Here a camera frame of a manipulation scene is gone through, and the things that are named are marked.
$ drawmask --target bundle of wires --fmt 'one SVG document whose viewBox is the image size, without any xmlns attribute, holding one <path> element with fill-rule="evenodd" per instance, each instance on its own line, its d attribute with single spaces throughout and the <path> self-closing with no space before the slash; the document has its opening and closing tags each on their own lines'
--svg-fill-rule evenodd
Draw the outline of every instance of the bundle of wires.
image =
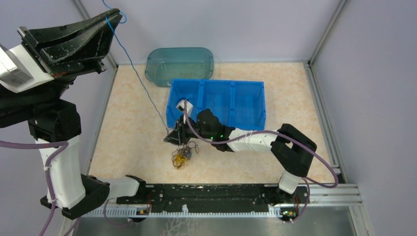
<svg viewBox="0 0 417 236">
<path fill-rule="evenodd" d="M 172 153 L 172 165 L 177 169 L 181 169 L 185 166 L 186 162 L 191 159 L 192 156 L 192 150 L 195 150 L 196 153 L 198 153 L 199 148 L 198 145 L 191 141 L 187 143 L 186 145 L 178 146 L 177 150 Z"/>
<path fill-rule="evenodd" d="M 187 111 L 187 100 L 184 101 L 184 111 Z M 190 128 L 191 132 L 193 132 L 193 134 L 197 138 L 199 138 L 200 140 L 202 140 L 202 141 L 204 141 L 206 143 L 216 144 L 216 145 L 219 145 L 219 144 L 227 144 L 227 143 L 230 143 L 230 142 L 233 142 L 233 141 L 237 141 L 239 139 L 246 138 L 247 136 L 251 136 L 251 135 L 254 135 L 254 134 L 274 134 L 274 135 L 277 135 L 278 137 L 284 138 L 284 139 L 292 142 L 294 145 L 297 145 L 300 148 L 306 150 L 308 153 L 310 153 L 311 155 L 315 156 L 320 162 L 322 162 L 327 167 L 327 169 L 331 172 L 331 174 L 332 174 L 332 176 L 334 178 L 334 184 L 333 185 L 326 185 L 326 184 L 317 182 L 317 181 L 315 181 L 315 180 L 313 180 L 313 179 L 311 179 L 309 177 L 303 178 L 303 181 L 305 182 L 305 184 L 307 186 L 307 202 L 304 205 L 304 207 L 302 208 L 301 212 L 298 214 L 298 216 L 294 220 L 290 220 L 289 221 L 291 223 L 295 223 L 304 214 L 305 210 L 307 209 L 307 204 L 310 201 L 310 186 L 308 184 L 308 181 L 311 181 L 311 182 L 313 182 L 313 183 L 315 183 L 315 184 L 317 184 L 317 185 L 319 185 L 321 187 L 324 187 L 324 188 L 335 188 L 339 184 L 339 179 L 337 178 L 336 172 L 334 172 L 333 168 L 321 156 L 319 156 L 318 154 L 316 154 L 313 150 L 309 149 L 306 145 L 300 143 L 299 141 L 297 141 L 297 140 L 295 140 L 295 139 L 293 139 L 291 137 L 288 137 L 287 135 L 284 135 L 284 134 L 281 134 L 281 133 L 278 133 L 278 132 L 272 131 L 272 130 L 261 130 L 261 131 L 253 131 L 251 133 L 248 133 L 248 134 L 245 134 L 245 135 L 241 135 L 241 136 L 238 136 L 236 138 L 233 138 L 233 139 L 230 139 L 230 140 L 226 140 L 226 141 L 220 141 L 220 142 L 209 141 L 209 140 L 206 140 L 205 138 L 201 137 L 194 130 L 194 128 L 191 126 L 190 117 L 188 116 L 187 112 L 184 112 L 184 115 L 185 115 L 185 119 L 187 121 L 188 127 Z"/>
</svg>

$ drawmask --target metal frame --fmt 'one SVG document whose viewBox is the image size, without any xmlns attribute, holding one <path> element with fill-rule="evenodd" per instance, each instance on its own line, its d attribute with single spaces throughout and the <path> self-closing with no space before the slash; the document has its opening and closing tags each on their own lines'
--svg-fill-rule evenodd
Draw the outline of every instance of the metal frame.
<svg viewBox="0 0 417 236">
<path fill-rule="evenodd" d="M 336 24 L 338 23 L 340 16 L 342 15 L 343 11 L 346 9 L 346 6 L 349 4 L 351 0 L 341 0 L 339 5 L 336 8 L 336 11 L 334 12 L 325 32 L 323 33 L 322 38 L 320 39 L 319 44 L 317 45 L 316 49 L 313 52 L 313 55 L 311 56 L 311 59 L 309 60 L 309 64 L 313 65 L 316 62 L 317 57 L 319 56 L 320 52 L 324 48 L 327 40 L 330 38 L 331 33 L 333 32 Z"/>
<path fill-rule="evenodd" d="M 79 11 L 80 15 L 84 19 L 89 19 L 90 16 L 88 12 L 86 11 L 84 5 L 81 3 L 80 0 L 71 0 L 77 10 Z M 330 123 L 328 113 L 326 110 L 326 106 L 322 97 L 322 93 L 320 91 L 320 86 L 318 83 L 318 79 L 316 77 L 316 74 L 314 72 L 314 63 L 317 60 L 320 52 L 324 48 L 326 42 L 328 41 L 329 37 L 331 36 L 332 31 L 334 30 L 340 15 L 343 13 L 343 11 L 346 9 L 348 3 L 350 0 L 341 0 L 335 13 L 332 16 L 331 21 L 328 24 L 328 27 L 326 28 L 319 44 L 317 45 L 316 49 L 313 52 L 313 55 L 309 61 L 304 61 L 304 68 L 307 75 L 307 80 L 310 85 L 311 94 L 314 100 L 314 104 L 316 107 L 317 114 L 319 116 L 319 122 L 320 126 L 325 138 L 326 146 L 328 149 L 328 153 L 330 156 L 330 162 L 333 167 L 333 169 L 336 171 L 337 174 L 341 174 L 345 180 L 347 180 L 346 172 L 343 168 L 343 164 L 341 161 L 341 155 L 338 149 L 337 141 L 334 137 L 334 132 L 332 129 L 332 125 Z M 115 62 L 113 56 L 111 53 L 108 56 L 113 68 L 115 68 L 115 74 L 114 78 L 116 76 L 117 71 L 117 63 Z M 113 87 L 113 84 L 110 87 L 110 90 L 108 91 L 108 99 L 106 102 L 106 105 L 108 103 L 108 100 L 110 98 L 110 92 Z M 98 129 L 100 129 L 101 124 L 104 119 L 104 113 L 101 115 L 101 123 Z M 93 156 L 94 147 L 91 152 L 91 158 Z M 351 213 L 351 220 L 352 220 L 352 226 L 354 227 L 356 234 L 358 236 L 373 236 L 372 228 L 370 226 L 369 220 L 367 218 L 367 214 L 365 212 L 365 209 L 363 207 L 362 199 L 359 193 L 359 189 L 356 184 L 340 184 L 335 189 L 327 189 L 323 187 L 319 187 L 317 185 L 310 185 L 311 188 L 311 203 L 308 205 L 308 207 L 340 207 L 340 206 L 348 206 L 350 213 Z M 183 212 L 178 213 L 151 213 L 147 217 L 155 217 L 155 218 L 161 218 L 161 217 L 276 217 L 277 209 L 279 207 L 291 207 L 293 205 L 291 204 L 280 204 L 275 205 L 270 208 L 269 212 L 265 213 L 259 213 L 259 214 L 195 214 L 195 213 L 189 213 L 186 210 Z M 109 217 L 143 217 L 136 215 L 136 212 L 138 209 L 144 209 L 146 206 L 144 205 L 112 205 L 110 204 L 108 206 L 107 215 Z M 103 208 L 100 207 L 89 214 L 85 215 L 85 217 L 103 217 Z M 61 224 L 60 228 L 60 235 L 64 234 L 69 227 L 71 227 L 73 221 L 64 218 Z"/>
</svg>

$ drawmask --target blue divided storage box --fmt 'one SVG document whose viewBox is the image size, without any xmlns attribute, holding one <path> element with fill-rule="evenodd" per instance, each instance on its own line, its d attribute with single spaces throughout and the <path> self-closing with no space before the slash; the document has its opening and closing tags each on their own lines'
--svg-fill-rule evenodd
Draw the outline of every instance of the blue divided storage box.
<svg viewBox="0 0 417 236">
<path fill-rule="evenodd" d="M 183 99 L 193 104 L 191 118 L 210 109 L 224 125 L 244 130 L 263 130 L 265 109 L 264 82 L 174 79 L 166 116 L 169 127 L 181 116 L 176 105 Z"/>
</svg>

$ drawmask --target translucent plastic container lid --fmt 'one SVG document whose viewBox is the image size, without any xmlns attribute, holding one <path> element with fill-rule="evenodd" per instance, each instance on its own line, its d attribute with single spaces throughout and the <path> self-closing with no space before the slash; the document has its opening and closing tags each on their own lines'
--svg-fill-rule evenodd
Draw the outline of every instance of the translucent plastic container lid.
<svg viewBox="0 0 417 236">
<path fill-rule="evenodd" d="M 174 78 L 209 79 L 213 69 L 213 54 L 206 48 L 160 48 L 149 54 L 145 76 L 169 87 Z"/>
</svg>

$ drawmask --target tangled wire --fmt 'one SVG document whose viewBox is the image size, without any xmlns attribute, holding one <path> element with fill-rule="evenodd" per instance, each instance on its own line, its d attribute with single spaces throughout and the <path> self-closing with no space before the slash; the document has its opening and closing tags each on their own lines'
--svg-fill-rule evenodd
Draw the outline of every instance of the tangled wire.
<svg viewBox="0 0 417 236">
<path fill-rule="evenodd" d="M 178 146 L 177 150 L 172 153 L 172 165 L 177 170 L 183 168 L 185 166 L 185 163 L 191 159 L 193 149 L 196 153 L 198 153 L 199 148 L 194 141 L 191 141 L 186 145 Z"/>
</svg>

